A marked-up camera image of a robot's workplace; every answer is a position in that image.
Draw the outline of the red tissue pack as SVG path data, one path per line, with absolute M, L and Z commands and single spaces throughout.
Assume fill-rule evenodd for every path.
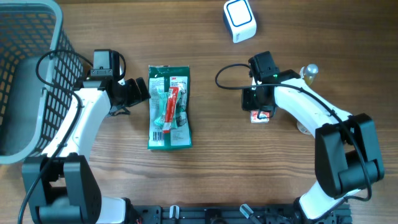
M 269 112 L 261 110 L 252 110 L 250 114 L 251 123 L 268 123 L 270 118 Z

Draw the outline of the green 3M gloves package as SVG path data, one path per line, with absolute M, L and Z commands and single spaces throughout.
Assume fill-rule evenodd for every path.
M 188 121 L 190 97 L 190 67 L 188 66 L 155 66 L 150 65 L 149 78 L 149 150 L 173 151 L 192 147 L 192 132 Z M 177 128 L 163 133 L 162 128 L 154 124 L 159 112 L 159 95 L 157 89 L 167 91 L 171 86 L 180 88 L 180 99 L 177 103 Z

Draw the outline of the red snack stick wrapper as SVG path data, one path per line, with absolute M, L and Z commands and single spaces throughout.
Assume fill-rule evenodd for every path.
M 177 86 L 171 86 L 168 91 L 167 106 L 165 109 L 164 125 L 162 128 L 163 133 L 169 133 L 172 128 L 176 126 L 175 124 L 175 110 L 178 102 L 178 95 L 180 88 Z

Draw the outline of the green lid white jar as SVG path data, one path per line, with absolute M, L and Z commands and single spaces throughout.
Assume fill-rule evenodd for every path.
M 298 129 L 302 134 L 312 135 L 312 133 L 311 133 L 300 121 L 297 121 L 297 129 Z

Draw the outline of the yellow Vim dish soap bottle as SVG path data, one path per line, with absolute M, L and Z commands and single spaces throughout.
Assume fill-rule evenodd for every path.
M 305 81 L 305 83 L 310 86 L 316 75 L 318 74 L 318 66 L 314 63 L 304 66 L 300 70 L 300 76 Z

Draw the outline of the mint green sachet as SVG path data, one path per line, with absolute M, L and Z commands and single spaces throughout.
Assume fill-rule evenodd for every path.
M 161 90 L 160 88 L 157 89 L 157 93 L 159 95 L 159 112 L 158 115 L 156 116 L 156 119 L 154 120 L 154 124 L 160 128 L 163 128 L 164 125 L 164 118 L 165 118 L 165 109 L 167 106 L 167 97 L 168 97 L 168 91 Z M 173 129 L 177 128 L 177 121 L 176 121 L 176 113 L 177 113 L 177 107 L 175 110 L 175 124 L 176 126 Z

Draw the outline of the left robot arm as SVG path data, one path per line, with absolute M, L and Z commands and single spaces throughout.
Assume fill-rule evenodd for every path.
M 38 157 L 22 165 L 26 195 L 17 221 L 30 210 L 34 223 L 139 223 L 140 213 L 128 198 L 102 195 L 88 164 L 105 117 L 129 114 L 150 98 L 143 78 L 125 80 L 124 56 L 110 49 L 94 51 L 91 70 L 66 93 L 72 103 L 52 141 Z

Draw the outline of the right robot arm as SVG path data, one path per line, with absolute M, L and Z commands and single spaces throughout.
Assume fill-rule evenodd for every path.
M 309 86 L 318 67 L 281 72 L 269 51 L 256 54 L 246 67 L 251 87 L 243 91 L 243 108 L 274 114 L 290 113 L 315 138 L 316 182 L 295 203 L 297 220 L 315 223 L 348 200 L 372 196 L 371 187 L 385 175 L 374 121 L 365 113 L 352 115 L 327 102 Z

